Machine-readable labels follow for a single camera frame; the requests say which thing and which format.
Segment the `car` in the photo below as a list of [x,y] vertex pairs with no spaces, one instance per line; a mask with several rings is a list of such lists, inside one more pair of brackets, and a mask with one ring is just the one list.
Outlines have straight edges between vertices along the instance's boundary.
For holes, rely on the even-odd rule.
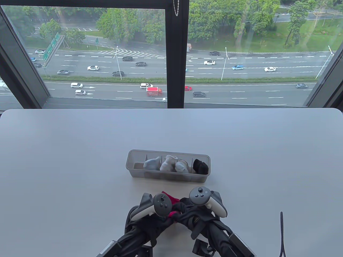
[[123,57],[123,61],[124,61],[124,62],[133,61],[133,58],[132,58],[132,56],[124,56],[124,57]]
[[217,52],[217,51],[212,51],[212,52],[209,53],[209,55],[219,56],[220,53]]
[[204,61],[205,65],[215,65],[215,61],[212,60],[208,60],[208,61]]
[[266,67],[264,69],[265,72],[272,72],[272,71],[276,71],[276,68],[275,67]]
[[193,97],[206,97],[204,92],[193,92]]
[[83,85],[81,83],[73,82],[70,84],[71,88],[83,88]]
[[87,92],[85,90],[75,90],[75,95],[85,95]]
[[87,70],[88,71],[97,71],[97,70],[99,70],[99,66],[96,66],[96,65],[88,66]]
[[232,67],[232,69],[235,71],[235,70],[243,70],[244,69],[244,66],[243,65],[235,65]]
[[149,83],[141,83],[141,86],[139,88],[145,89],[147,87],[153,87],[153,85],[151,85]]
[[146,66],[146,62],[136,62],[136,66]]
[[295,85],[296,88],[308,88],[308,85],[304,84],[304,83],[299,83]]
[[112,76],[113,77],[124,76],[124,72],[123,71],[114,71],[114,72],[112,72]]
[[39,62],[34,62],[33,66],[35,66],[36,68],[41,68],[43,65]]
[[67,71],[67,70],[59,70],[59,71],[57,71],[57,74],[58,75],[68,75],[69,71]]
[[43,50],[43,49],[37,49],[37,50],[35,51],[35,53],[45,53],[45,50]]

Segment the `clear plastic container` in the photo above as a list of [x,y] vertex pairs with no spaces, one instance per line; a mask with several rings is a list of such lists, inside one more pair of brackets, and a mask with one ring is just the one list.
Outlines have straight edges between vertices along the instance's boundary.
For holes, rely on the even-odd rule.
[[[193,167],[194,160],[198,159],[207,164],[207,166],[209,167],[209,172],[206,175],[201,175],[193,173],[178,173],[143,169],[143,165],[146,160],[155,159],[156,157],[161,156],[163,162],[166,155],[177,156],[179,159],[186,161],[190,167]],[[126,168],[129,170],[131,176],[134,178],[204,183],[207,177],[211,174],[211,160],[210,157],[207,155],[184,154],[180,152],[131,150],[126,161]]]

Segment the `white table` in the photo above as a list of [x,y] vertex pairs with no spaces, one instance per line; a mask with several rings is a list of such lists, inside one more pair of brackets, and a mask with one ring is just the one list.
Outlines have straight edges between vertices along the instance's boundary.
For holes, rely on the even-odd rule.
[[[144,192],[187,197],[198,184],[135,179],[132,149],[206,154],[205,185],[260,257],[340,256],[343,117],[335,109],[8,110],[0,118],[0,256],[95,257]],[[180,224],[154,257],[191,257]]]

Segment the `red truck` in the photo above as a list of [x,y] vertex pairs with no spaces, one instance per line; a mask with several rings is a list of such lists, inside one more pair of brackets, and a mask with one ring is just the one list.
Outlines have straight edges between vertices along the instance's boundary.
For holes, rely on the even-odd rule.
[[146,88],[146,96],[161,96],[162,89],[158,87],[147,87]]

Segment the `glass pane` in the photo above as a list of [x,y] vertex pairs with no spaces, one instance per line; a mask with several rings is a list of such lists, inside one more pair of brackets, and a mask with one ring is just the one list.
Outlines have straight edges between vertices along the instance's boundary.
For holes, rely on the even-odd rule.
[[167,97],[164,10],[2,7],[52,97]]
[[185,102],[303,106],[342,43],[343,4],[287,3],[190,0]]
[[0,78],[0,111],[22,109],[22,106],[12,94],[6,83]]

